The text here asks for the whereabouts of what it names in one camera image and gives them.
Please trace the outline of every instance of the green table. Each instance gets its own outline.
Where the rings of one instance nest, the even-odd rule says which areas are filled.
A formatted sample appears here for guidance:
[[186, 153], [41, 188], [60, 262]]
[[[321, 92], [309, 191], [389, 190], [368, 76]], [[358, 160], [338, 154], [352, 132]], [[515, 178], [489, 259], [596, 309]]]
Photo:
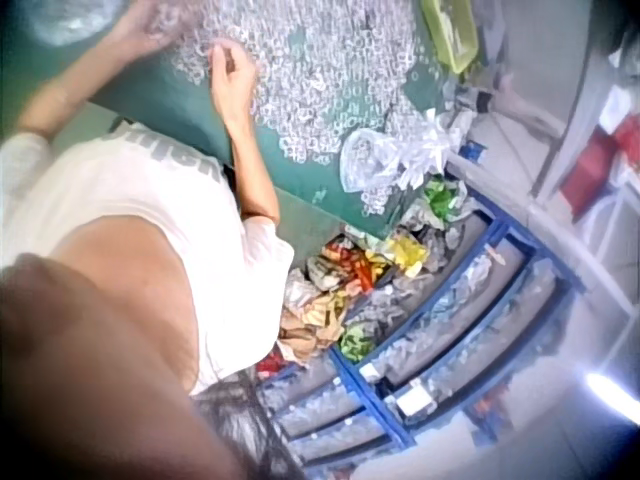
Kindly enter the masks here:
[[[434, 58], [432, 43], [417, 3], [415, 13], [427, 55]], [[18, 75], [21, 82], [33, 85], [33, 89], [61, 72], [99, 38], [96, 36], [65, 47], [48, 47], [34, 41], [24, 27], [24, 20], [17, 9], [10, 8], [2, 29], [3, 75]], [[433, 60], [430, 64], [433, 66], [437, 62]], [[418, 72], [419, 78], [412, 81], [409, 73], [409, 80], [404, 86], [407, 96], [420, 110], [440, 106], [441, 86], [446, 76], [441, 67], [437, 67], [437, 80], [423, 64], [415, 66], [413, 71]], [[160, 55], [131, 66], [100, 91], [93, 101], [231, 164], [229, 139], [211, 106], [207, 85], [189, 83], [186, 77], [173, 69], [166, 56]], [[360, 194], [345, 193], [342, 189], [337, 158], [329, 166], [312, 161], [296, 164], [284, 158], [275, 131], [259, 127], [257, 134], [276, 186], [375, 236], [385, 237], [417, 194], [398, 192], [389, 200], [384, 215], [364, 216]]]

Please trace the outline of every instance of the person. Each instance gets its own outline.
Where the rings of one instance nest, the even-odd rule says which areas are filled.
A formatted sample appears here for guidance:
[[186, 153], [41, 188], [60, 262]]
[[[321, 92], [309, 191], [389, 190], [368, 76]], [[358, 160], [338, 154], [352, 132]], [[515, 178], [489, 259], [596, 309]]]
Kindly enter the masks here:
[[156, 8], [135, 0], [0, 150], [3, 425], [83, 476], [258, 478], [189, 398], [271, 350], [293, 257], [250, 116], [252, 60], [227, 40], [210, 53], [239, 211], [215, 158], [142, 125], [52, 161], [86, 100], [179, 36], [148, 33]]

